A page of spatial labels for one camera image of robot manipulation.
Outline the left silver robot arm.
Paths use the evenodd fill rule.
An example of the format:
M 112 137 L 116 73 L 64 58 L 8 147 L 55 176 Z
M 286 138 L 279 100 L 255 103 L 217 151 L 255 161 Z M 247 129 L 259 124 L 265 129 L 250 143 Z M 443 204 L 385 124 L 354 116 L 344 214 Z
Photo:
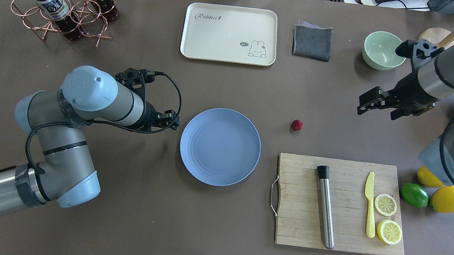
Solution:
M 180 110 L 161 113 L 146 99 L 146 84 L 157 76 L 165 73 L 128 68 L 112 76 L 84 65 L 58 89 L 20 100 L 15 117 L 28 133 L 27 160 L 0 170 L 0 216 L 50 201 L 69 208 L 100 193 L 86 126 L 106 124 L 137 134 L 176 130 Z

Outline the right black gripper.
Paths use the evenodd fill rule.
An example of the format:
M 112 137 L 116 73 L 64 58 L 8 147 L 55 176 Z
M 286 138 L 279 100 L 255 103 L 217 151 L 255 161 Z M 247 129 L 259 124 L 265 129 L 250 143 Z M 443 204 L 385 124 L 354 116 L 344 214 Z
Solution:
M 383 91 L 380 86 L 374 87 L 359 96 L 357 115 L 373 109 L 395 108 L 390 119 L 403 116 L 420 115 L 434 107 L 437 99 L 421 87 L 417 74 L 412 73 L 401 79 L 392 90 Z

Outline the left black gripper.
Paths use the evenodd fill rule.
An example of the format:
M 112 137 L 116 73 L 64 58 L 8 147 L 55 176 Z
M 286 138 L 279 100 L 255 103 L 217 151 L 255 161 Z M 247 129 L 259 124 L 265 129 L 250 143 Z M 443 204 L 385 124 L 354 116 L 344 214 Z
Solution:
M 164 114 L 162 114 L 157 112 L 151 103 L 147 102 L 144 104 L 139 130 L 151 131 L 152 127 L 167 127 L 176 131 L 179 125 L 180 117 L 174 110 L 166 110 Z

